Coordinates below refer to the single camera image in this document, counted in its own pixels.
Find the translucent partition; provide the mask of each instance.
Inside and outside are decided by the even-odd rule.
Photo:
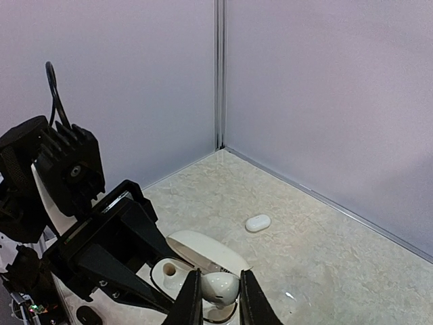
[[[99,140],[108,190],[214,150],[212,1],[3,1],[0,133],[48,115],[53,62],[68,118]]]
[[[227,145],[433,261],[433,2],[228,1],[227,30]]]

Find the bolt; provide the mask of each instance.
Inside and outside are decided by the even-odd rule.
[[[80,175],[81,173],[81,166],[77,165],[74,168],[72,168],[72,170],[70,171],[70,175],[72,177],[77,177],[78,175]]]

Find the open white lid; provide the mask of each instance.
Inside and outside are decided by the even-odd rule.
[[[166,241],[174,252],[204,274],[230,272],[240,277],[242,270],[251,268],[241,255],[199,232],[181,230],[167,236]]]

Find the black cable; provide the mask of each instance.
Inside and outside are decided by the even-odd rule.
[[[66,117],[62,102],[60,101],[59,92],[57,91],[57,80],[55,78],[54,67],[50,61],[45,63],[45,70],[47,71],[48,85],[51,90],[51,95],[53,96],[53,106],[51,107],[51,117],[49,119],[49,125],[53,126],[55,111],[57,110],[63,126],[70,129],[70,123],[68,121],[68,118]]]

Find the beige marble surface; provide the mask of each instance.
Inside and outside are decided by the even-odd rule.
[[[195,230],[244,256],[284,324],[433,324],[433,265],[226,151],[144,194],[163,234]],[[245,221],[260,213],[271,227],[248,233]],[[84,305],[63,291],[73,313]],[[100,291],[93,298],[106,324],[164,319]]]

